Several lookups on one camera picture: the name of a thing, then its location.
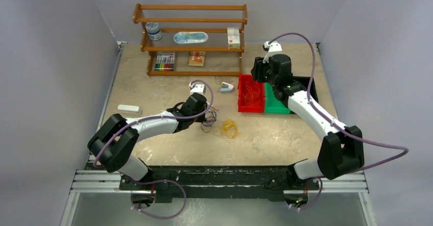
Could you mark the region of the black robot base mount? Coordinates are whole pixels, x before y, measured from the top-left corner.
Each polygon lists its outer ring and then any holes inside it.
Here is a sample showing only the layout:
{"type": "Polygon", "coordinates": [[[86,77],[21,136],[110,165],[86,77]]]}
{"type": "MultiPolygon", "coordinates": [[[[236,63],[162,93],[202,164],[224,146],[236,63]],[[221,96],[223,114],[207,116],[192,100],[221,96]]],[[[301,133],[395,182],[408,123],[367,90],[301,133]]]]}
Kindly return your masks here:
{"type": "Polygon", "coordinates": [[[148,182],[121,176],[120,190],[153,191],[157,203],[174,198],[267,199],[302,204],[320,188],[313,178],[294,181],[289,166],[151,166],[148,182]]]}

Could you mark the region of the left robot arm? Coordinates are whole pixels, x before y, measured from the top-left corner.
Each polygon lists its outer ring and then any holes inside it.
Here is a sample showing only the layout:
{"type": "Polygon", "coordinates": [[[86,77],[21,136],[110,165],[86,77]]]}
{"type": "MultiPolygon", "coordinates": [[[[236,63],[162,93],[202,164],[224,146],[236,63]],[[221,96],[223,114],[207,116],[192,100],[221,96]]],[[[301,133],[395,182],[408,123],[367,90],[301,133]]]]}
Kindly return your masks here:
{"type": "Polygon", "coordinates": [[[87,148],[95,156],[96,164],[107,172],[118,171],[131,178],[138,189],[145,190],[152,184],[152,172],[144,161],[132,156],[136,143],[186,130],[195,122],[204,122],[207,108],[206,97],[194,93],[185,102],[142,119],[113,114],[93,135],[87,148]]]}

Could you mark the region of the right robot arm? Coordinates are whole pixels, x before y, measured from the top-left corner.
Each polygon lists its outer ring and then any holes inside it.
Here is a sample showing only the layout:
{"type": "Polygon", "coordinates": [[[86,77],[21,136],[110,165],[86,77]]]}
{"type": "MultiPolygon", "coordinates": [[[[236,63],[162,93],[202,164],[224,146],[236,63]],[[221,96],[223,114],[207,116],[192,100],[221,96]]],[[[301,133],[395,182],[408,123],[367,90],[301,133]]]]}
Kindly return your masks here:
{"type": "Polygon", "coordinates": [[[333,180],[364,166],[361,130],[335,119],[310,96],[310,91],[294,79],[289,56],[276,54],[268,62],[256,57],[251,74],[253,81],[271,85],[274,98],[303,119],[322,142],[316,159],[289,166],[286,181],[290,187],[298,189],[316,177],[333,180]]]}

